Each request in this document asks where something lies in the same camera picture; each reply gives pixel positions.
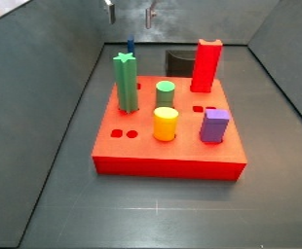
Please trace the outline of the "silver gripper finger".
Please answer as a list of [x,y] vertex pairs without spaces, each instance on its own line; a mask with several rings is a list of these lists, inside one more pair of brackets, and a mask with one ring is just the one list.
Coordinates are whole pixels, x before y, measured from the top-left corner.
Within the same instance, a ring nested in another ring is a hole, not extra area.
[[150,29],[153,25],[153,18],[157,16],[155,7],[158,0],[153,0],[150,7],[146,9],[146,28]]
[[110,24],[114,24],[117,21],[117,13],[115,13],[115,4],[113,0],[105,0],[106,11],[109,14]]

